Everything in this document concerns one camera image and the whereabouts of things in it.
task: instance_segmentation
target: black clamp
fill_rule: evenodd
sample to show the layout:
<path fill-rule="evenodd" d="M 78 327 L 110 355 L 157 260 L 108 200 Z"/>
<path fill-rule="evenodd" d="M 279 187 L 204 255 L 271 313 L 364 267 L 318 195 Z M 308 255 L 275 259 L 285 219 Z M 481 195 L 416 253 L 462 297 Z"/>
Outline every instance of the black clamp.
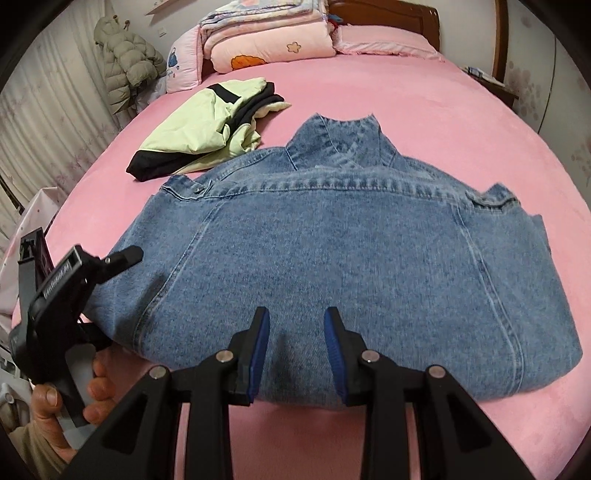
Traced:
<path fill-rule="evenodd" d="M 77 388 L 67 354 L 77 345 L 101 350 L 111 340 L 93 323 L 82 323 L 80 315 L 97 284 L 139 263 L 144 253 L 139 247 L 128 247 L 100 259 L 76 245 L 54 268 L 42 229 L 22 237 L 20 253 L 21 323 L 9 336 L 12 358 L 34 384 L 56 386 L 72 428 L 85 426 L 82 395 L 86 386 Z M 90 377 L 92 357 L 85 366 Z"/>
<path fill-rule="evenodd" d="M 486 414 L 439 365 L 420 372 L 367 349 L 337 308 L 324 314 L 335 388 L 367 405 L 361 480 L 410 478 L 406 404 L 415 412 L 421 480 L 534 480 Z"/>
<path fill-rule="evenodd" d="M 257 308 L 248 330 L 197 367 L 156 366 L 88 439 L 60 480 L 172 478 L 181 405 L 190 403 L 186 480 L 232 480 L 228 405 L 249 406 L 261 382 L 269 312 Z"/>

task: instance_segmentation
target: orange flower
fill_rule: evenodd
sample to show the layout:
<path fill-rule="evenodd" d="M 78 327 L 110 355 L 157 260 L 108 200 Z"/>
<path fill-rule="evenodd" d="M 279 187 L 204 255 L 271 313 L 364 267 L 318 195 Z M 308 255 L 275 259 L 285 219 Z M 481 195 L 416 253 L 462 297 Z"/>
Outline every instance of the orange flower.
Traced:
<path fill-rule="evenodd" d="M 252 57 L 250 55 L 239 55 L 232 59 L 232 70 L 239 70 L 246 67 L 255 67 L 256 65 L 264 65 L 265 60 L 259 57 Z"/>

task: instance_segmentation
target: handheld device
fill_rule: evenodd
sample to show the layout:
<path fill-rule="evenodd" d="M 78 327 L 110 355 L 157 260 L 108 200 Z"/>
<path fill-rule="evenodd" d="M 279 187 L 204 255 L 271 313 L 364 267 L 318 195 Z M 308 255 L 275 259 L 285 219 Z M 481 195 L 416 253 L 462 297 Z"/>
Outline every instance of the handheld device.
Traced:
<path fill-rule="evenodd" d="M 34 384 L 53 384 L 60 392 L 58 420 L 74 449 L 95 430 L 82 413 L 92 402 L 86 386 L 93 378 L 95 353 L 111 344 L 80 315 L 97 284 L 139 263 L 143 254 L 139 247 L 128 247 L 100 259 L 76 245 L 54 268 L 42 229 L 21 238 L 21 323 L 9 336 L 11 355 Z"/>

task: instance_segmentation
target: beige down jacket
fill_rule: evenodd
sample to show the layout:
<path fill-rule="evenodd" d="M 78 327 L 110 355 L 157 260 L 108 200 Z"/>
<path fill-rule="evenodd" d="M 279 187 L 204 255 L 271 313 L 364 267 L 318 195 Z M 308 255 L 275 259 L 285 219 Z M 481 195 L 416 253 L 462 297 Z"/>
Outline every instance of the beige down jacket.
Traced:
<path fill-rule="evenodd" d="M 160 52 L 139 35 L 121 28 L 117 15 L 97 22 L 95 42 L 103 51 L 103 77 L 112 114 L 130 106 L 132 91 L 166 72 Z"/>

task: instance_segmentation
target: wooden headboard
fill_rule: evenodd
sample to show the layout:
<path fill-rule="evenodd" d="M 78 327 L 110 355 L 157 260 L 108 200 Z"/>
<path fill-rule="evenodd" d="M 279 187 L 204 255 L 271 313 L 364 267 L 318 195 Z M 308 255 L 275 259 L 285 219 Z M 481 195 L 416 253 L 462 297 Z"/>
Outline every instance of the wooden headboard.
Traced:
<path fill-rule="evenodd" d="M 439 51 L 439 14 L 433 7 L 397 0 L 329 0 L 329 12 L 351 25 L 386 25 L 419 33 Z"/>

